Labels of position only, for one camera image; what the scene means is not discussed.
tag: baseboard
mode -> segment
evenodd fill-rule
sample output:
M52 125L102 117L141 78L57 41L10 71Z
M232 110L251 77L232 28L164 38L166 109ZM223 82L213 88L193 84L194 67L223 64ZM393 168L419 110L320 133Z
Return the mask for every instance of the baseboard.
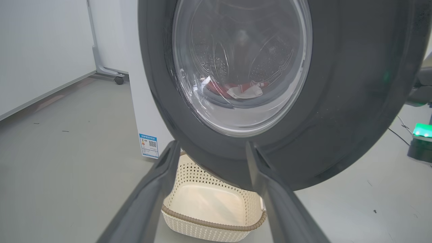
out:
M95 74L95 73L96 73L96 70L94 70L94 71L92 71L92 72L90 72L90 73L88 73L88 74L84 74L84 75L82 75L82 76L79 77L79 78L76 78L76 79L74 79L74 80L72 80L72 81L70 81L70 82L68 82L68 83L65 83L64 85L62 85L62 86L60 86L60 87L57 87L56 89L53 89L53 90L51 90L50 92L47 92L47 93L45 93L45 94L43 94L43 95L41 95L41 96L39 96L39 97L37 97L37 98L34 98L34 99L30 100L30 101L27 102L27 103L24 103L24 104L22 104L22 105L16 107L15 109L12 109L12 110L10 110L10 111L4 113L3 115L0 115L0 121L3 120L3 119L5 119L6 117L9 117L9 116L11 116L11 115L13 115L13 114L19 112L20 110L22 110L22 109L24 109L24 108L26 108L26 107L28 107L28 106L33 105L34 103L38 102L39 100L41 100L41 99L43 99L43 98L45 98L45 97L48 97L48 96L54 94L55 92L57 92L57 91L59 91L59 90L62 90L62 89L66 88L66 87L68 87L68 86L70 86L70 85L72 85L72 84L74 84L74 83L76 83L76 82L78 82L78 81L80 81L80 80L82 80L82 79L84 79L84 78L90 76L90 75L93 75L93 74Z

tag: washing machine door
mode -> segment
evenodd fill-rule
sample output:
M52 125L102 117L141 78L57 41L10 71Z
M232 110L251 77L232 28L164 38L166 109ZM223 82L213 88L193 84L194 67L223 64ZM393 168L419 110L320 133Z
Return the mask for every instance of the washing machine door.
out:
M427 0L139 0L143 64L173 137L252 190L246 142L293 190L359 159L413 85Z

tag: laundry basket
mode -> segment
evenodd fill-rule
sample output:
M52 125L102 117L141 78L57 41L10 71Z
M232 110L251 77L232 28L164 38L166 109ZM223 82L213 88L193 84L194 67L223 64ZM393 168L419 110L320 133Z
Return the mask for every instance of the laundry basket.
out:
M203 240L237 242L263 224L260 196L223 183L180 156L174 188L162 213L174 231Z

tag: clothing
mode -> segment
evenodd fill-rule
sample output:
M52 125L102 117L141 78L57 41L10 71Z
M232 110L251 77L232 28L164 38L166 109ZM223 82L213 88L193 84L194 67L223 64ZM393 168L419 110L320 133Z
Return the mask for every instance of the clothing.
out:
M251 81L244 84L219 84L215 81L210 81L206 88L211 92L223 96L226 99L252 99L263 94L262 89L269 86L269 82L257 83Z

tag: floor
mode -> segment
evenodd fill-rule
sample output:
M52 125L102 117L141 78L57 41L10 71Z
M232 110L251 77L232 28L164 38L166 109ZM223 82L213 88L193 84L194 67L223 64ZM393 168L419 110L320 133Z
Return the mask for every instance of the floor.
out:
M432 109L405 106L411 129ZM406 141L398 119L391 128ZM391 132L297 195L333 243L430 242L432 168ZM153 160L140 154L129 83L87 78L0 123L0 242L93 243ZM242 243L271 242L268 221ZM205 241L159 220L156 243Z

